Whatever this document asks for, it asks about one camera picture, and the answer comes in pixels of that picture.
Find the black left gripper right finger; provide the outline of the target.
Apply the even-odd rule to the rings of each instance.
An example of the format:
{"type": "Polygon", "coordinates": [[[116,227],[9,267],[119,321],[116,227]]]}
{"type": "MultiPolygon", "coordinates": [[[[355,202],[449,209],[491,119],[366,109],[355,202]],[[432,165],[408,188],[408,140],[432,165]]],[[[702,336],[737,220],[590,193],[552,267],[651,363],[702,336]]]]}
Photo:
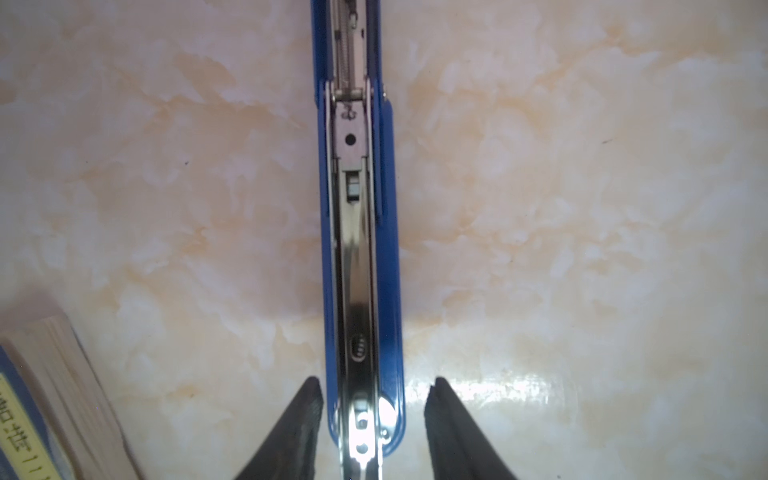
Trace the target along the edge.
{"type": "Polygon", "coordinates": [[[517,480],[443,377],[430,387],[424,418],[435,480],[517,480]]]}

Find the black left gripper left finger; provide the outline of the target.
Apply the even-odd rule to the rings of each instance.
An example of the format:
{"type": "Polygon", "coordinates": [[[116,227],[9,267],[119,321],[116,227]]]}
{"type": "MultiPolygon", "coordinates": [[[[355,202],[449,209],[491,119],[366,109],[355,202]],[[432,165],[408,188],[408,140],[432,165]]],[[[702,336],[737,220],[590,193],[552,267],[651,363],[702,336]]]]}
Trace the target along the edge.
{"type": "Polygon", "coordinates": [[[236,479],[314,479],[322,412],[320,381],[310,376],[236,479]]]}

